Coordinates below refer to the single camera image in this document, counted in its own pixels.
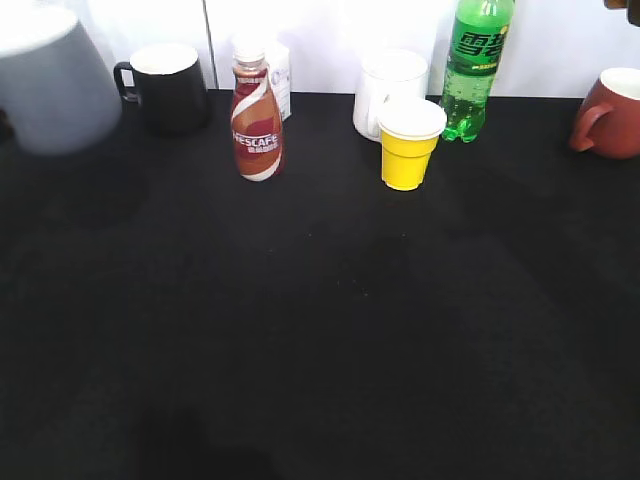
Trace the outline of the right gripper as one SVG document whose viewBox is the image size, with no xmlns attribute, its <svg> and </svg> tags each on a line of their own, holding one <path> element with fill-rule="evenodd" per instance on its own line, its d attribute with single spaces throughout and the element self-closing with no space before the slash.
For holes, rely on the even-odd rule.
<svg viewBox="0 0 640 480">
<path fill-rule="evenodd" d="M 611 10 L 625 10 L 628 22 L 640 25 L 640 0 L 604 0 L 604 4 Z"/>
</svg>

